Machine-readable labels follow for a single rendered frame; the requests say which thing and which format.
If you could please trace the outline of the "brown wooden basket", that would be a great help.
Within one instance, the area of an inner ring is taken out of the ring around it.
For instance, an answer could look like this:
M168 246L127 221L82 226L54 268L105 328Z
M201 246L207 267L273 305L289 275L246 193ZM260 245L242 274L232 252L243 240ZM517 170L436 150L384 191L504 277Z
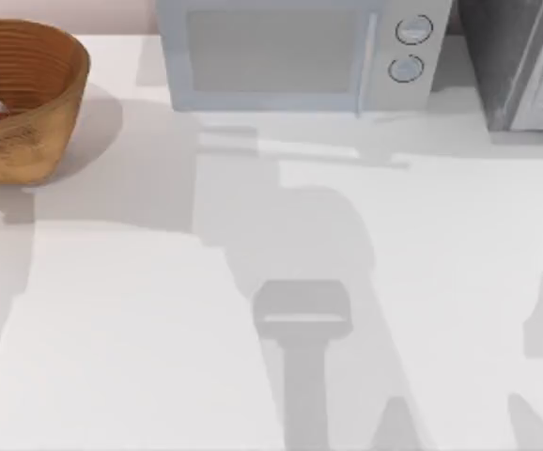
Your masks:
M54 26L0 19L0 185L50 177L66 153L83 101L90 56Z

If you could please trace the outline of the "round microwave knob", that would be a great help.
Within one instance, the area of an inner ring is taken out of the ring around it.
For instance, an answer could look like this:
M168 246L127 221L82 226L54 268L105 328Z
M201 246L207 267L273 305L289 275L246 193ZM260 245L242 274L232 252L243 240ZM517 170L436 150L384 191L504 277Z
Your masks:
M419 79L425 71L424 61L417 55L408 54L394 59L388 67L388 75L399 84L408 84Z
M434 24L427 15L418 14L396 25L396 38L404 45L418 45L430 38Z

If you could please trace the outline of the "pale microwave oven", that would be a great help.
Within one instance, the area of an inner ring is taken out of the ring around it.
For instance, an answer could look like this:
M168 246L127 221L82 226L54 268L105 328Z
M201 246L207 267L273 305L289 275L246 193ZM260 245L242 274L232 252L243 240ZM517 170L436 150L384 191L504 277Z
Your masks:
M364 113L416 111L427 104L452 0L382 0L376 26L373 59L369 73ZM396 38L396 25L418 14L427 15L434 24L432 35L418 45L404 45ZM425 63L423 75L408 84L399 84L388 75L388 67L396 58L408 54L419 56Z

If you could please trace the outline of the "grey cabinet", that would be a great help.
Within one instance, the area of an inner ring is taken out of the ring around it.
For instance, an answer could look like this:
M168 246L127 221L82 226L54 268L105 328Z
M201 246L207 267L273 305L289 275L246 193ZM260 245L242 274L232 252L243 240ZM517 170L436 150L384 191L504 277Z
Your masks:
M488 128L543 131L543 0L458 0Z

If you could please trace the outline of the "microwave oven door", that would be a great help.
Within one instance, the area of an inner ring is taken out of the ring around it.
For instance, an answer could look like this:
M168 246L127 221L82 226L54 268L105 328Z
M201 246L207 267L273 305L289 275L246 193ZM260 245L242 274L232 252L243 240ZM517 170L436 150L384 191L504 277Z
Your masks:
M155 0L177 111L358 111L382 0Z

